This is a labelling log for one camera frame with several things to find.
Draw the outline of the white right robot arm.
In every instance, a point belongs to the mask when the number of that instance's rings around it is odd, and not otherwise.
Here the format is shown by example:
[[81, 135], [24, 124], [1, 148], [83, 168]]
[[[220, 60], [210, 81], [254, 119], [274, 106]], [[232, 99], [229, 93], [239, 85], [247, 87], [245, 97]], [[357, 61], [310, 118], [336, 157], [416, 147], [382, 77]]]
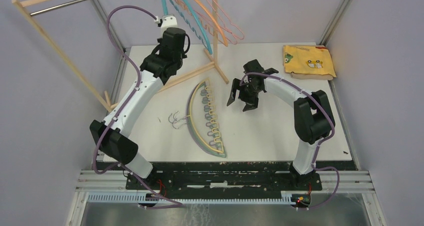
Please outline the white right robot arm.
[[271, 93], [293, 109], [294, 130], [299, 138], [291, 164], [289, 184], [301, 190], [309, 183], [307, 174], [315, 171], [320, 146], [335, 134], [335, 119], [329, 98], [323, 90], [309, 91], [288, 81], [274, 68], [264, 69], [258, 60], [244, 64], [244, 75], [234, 78], [227, 104], [236, 99], [245, 103], [243, 111], [256, 109], [260, 92]]

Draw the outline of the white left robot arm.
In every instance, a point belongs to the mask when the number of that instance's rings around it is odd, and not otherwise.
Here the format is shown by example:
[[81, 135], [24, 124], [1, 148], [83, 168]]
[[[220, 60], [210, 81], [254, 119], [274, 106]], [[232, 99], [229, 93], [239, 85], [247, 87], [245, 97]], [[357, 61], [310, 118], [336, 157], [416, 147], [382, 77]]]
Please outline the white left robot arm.
[[164, 87], [170, 77], [176, 75], [187, 57], [190, 38], [185, 30], [175, 27], [165, 29], [158, 45], [136, 66], [137, 78], [113, 111], [102, 121], [94, 120], [90, 132], [96, 143], [95, 152], [103, 152], [138, 176], [145, 189], [157, 184], [153, 165], [140, 153], [138, 145], [129, 136], [152, 97]]

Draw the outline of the pink wire hanger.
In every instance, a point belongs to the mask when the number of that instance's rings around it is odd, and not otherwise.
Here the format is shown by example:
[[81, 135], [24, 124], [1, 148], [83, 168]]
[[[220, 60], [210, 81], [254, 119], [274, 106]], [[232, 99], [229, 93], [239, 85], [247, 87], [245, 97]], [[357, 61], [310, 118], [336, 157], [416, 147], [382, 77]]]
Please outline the pink wire hanger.
[[200, 16], [206, 32], [218, 42], [236, 45], [245, 38], [243, 31], [220, 6], [219, 0], [189, 0]]

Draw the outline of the blue wavy plastic hanger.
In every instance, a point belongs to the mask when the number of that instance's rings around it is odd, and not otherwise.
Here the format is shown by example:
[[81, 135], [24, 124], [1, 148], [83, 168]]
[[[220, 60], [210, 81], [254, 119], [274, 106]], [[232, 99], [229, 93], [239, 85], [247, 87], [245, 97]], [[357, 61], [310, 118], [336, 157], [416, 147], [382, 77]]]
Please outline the blue wavy plastic hanger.
[[176, 14], [182, 18], [189, 29], [194, 33], [195, 37], [199, 39], [201, 44], [206, 49], [206, 52], [209, 55], [212, 55], [213, 49], [207, 36], [207, 32], [202, 25], [200, 16], [195, 11], [195, 8], [189, 2], [189, 0], [166, 0], [166, 4], [167, 3], [171, 4], [171, 6], [176, 11]]

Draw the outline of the orange wavy plastic hanger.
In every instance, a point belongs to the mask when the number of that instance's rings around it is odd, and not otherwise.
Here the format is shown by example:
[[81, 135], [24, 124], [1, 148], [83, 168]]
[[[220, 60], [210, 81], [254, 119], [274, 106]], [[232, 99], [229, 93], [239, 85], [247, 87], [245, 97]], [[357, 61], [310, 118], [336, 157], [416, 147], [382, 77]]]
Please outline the orange wavy plastic hanger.
[[207, 51], [212, 52], [214, 39], [225, 46], [229, 44], [224, 22], [218, 13], [219, 7], [214, 0], [168, 1]]

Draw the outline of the yellow plastic hanger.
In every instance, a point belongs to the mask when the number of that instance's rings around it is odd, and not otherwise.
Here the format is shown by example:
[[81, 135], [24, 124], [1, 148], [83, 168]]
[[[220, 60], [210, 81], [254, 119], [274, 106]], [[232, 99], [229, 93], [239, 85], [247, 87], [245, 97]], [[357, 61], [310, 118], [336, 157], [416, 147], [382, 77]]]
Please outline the yellow plastic hanger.
[[[206, 81], [207, 85], [210, 86], [213, 93], [213, 87], [211, 85], [210, 79], [205, 78], [200, 82]], [[193, 118], [195, 120], [195, 124], [198, 127], [198, 130], [200, 131], [200, 134], [203, 138], [206, 140], [210, 140], [211, 138], [207, 136], [207, 132], [209, 131], [208, 128], [205, 127], [205, 119], [204, 119], [204, 107], [202, 105], [202, 98], [199, 93], [196, 94], [193, 104]]]

